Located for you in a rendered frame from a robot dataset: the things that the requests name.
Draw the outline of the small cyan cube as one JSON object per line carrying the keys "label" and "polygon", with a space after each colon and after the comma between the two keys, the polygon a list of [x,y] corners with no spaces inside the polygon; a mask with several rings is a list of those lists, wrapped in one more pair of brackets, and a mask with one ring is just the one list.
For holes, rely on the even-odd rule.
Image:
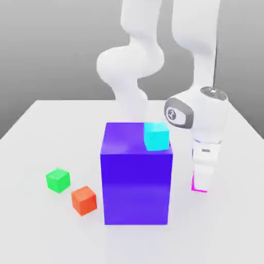
{"label": "small cyan cube", "polygon": [[144,144],[148,151],[169,149],[169,129],[164,122],[144,123]]}

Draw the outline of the small green cube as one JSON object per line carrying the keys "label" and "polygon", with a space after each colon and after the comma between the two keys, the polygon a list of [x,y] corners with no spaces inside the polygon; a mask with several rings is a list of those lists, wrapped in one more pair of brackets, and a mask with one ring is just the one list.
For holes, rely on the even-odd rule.
{"label": "small green cube", "polygon": [[49,189],[61,193],[71,184],[70,174],[66,170],[56,168],[46,174],[46,182]]}

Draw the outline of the small orange cube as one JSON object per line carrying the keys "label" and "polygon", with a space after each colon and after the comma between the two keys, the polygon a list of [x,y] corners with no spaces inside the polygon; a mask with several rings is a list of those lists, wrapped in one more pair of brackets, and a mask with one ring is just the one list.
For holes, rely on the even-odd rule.
{"label": "small orange cube", "polygon": [[81,216],[97,209],[96,194],[88,186],[73,191],[71,198],[73,208]]}

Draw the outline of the large blue box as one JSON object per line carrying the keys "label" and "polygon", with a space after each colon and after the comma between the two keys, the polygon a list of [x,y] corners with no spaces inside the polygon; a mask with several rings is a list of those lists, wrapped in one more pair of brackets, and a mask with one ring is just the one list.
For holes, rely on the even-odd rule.
{"label": "large blue box", "polygon": [[148,151],[144,123],[108,122],[101,148],[106,225],[166,225],[173,151]]}

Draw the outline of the small magenta cube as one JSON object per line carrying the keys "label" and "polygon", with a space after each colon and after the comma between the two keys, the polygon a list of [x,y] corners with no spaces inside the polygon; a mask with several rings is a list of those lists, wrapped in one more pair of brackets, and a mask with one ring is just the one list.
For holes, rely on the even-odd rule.
{"label": "small magenta cube", "polygon": [[192,174],[191,190],[200,193],[207,193],[206,182],[195,172]]}

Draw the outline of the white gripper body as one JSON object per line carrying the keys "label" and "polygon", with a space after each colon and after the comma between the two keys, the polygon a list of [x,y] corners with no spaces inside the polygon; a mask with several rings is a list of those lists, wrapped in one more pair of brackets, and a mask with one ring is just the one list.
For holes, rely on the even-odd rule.
{"label": "white gripper body", "polygon": [[221,144],[193,141],[192,158],[195,163],[216,164]]}

